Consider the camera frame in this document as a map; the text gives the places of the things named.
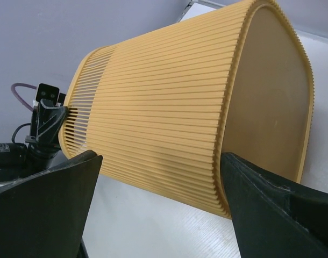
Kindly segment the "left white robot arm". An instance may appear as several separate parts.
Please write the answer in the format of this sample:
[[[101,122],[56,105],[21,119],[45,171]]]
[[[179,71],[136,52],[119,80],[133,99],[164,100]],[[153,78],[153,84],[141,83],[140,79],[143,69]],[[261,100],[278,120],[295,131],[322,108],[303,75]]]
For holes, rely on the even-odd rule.
[[[0,143],[0,184],[48,169],[58,152],[59,131],[69,110],[42,99],[31,121],[18,126],[10,143]]]

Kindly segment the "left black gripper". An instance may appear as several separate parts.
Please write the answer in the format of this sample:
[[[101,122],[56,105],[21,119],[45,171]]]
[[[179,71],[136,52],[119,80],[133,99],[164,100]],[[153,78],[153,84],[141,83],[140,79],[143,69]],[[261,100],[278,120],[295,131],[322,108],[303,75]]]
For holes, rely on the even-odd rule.
[[[26,164],[29,167],[50,167],[61,150],[59,131],[68,115],[66,106],[55,106],[53,101],[42,99],[38,105],[38,114],[32,118],[28,143]]]

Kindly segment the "yellow slotted basket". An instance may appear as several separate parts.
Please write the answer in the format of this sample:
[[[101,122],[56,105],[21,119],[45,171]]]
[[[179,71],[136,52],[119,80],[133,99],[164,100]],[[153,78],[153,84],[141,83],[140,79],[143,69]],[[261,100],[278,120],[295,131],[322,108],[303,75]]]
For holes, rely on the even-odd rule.
[[[221,155],[300,182],[313,72],[275,1],[240,1],[100,47],[80,63],[59,132],[67,158],[229,218]]]

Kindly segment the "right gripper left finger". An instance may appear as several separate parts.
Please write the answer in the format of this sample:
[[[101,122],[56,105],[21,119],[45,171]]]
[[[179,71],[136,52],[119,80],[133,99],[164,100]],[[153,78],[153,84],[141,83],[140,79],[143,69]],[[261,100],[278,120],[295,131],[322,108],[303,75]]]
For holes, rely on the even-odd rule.
[[[0,187],[0,257],[88,257],[82,235],[102,156],[88,150]]]

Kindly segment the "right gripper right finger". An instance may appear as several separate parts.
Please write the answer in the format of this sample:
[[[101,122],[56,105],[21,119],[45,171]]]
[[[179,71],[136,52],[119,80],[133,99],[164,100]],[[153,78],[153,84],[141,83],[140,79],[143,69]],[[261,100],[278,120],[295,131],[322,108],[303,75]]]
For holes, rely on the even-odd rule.
[[[220,170],[241,257],[328,257],[328,193],[233,153]]]

